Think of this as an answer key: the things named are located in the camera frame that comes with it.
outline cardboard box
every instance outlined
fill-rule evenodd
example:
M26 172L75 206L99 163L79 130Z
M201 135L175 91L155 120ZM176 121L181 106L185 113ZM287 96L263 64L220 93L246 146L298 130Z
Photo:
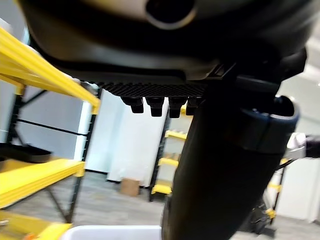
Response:
M139 185L140 181L138 180L123 178L121 181L120 193L135 197L139 194Z

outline yellow metal shelf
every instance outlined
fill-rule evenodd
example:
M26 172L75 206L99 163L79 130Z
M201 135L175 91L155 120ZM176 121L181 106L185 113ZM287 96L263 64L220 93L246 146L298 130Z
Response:
M183 132L177 132L177 131L172 131L172 130L167 130L165 132L165 136L166 138L168 137L174 137L174 138L178 138L178 139L183 139L186 140L187 139L187 134L183 133Z
M178 167L179 161L171 159L171 158L163 157L163 158L159 159L158 165L160 166L160 165L163 165L163 164L167 164L167 165Z
M84 175L85 163L53 158L46 163L4 161L0 170L0 209L68 176Z
M269 183L268 184L268 188L272 188L275 189L278 193L280 193L282 191L282 185L278 185L278 184L273 184L273 183Z
M7 211L0 211L0 221L8 220L8 225L0 227L1 240L23 239L24 235L33 235L36 240L58 240L72 224L44 221Z
M170 194L172 192L172 182L158 179L152 188L151 194L162 193Z
M40 55L0 27L0 80L16 86L21 95L25 85L65 94L92 105L98 114L100 100Z

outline ridged black surface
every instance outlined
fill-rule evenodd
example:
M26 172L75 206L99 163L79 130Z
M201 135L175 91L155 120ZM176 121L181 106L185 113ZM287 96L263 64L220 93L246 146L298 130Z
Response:
M113 95L121 97L199 97L207 87L205 84L97 84Z

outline gray floor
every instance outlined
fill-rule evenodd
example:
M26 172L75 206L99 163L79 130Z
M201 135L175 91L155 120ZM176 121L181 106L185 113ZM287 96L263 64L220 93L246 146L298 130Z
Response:
M65 179L52 187L61 203L67 203L73 190L74 178ZM103 174L87 172L74 216L74 225L159 225L164 204L148 202L148 193L142 190L138 197L129 197L118 192L119 185L105 182ZM49 221L61 218L46 191L12 206L10 211L34 216ZM276 240L320 240L320 226L301 220L277 217L274 227ZM238 232L232 240L267 240Z

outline white bin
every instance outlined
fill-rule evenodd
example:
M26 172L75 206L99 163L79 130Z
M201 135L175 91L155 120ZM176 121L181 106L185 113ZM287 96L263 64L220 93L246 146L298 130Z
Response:
M60 240L161 240L155 225L84 225L69 229Z

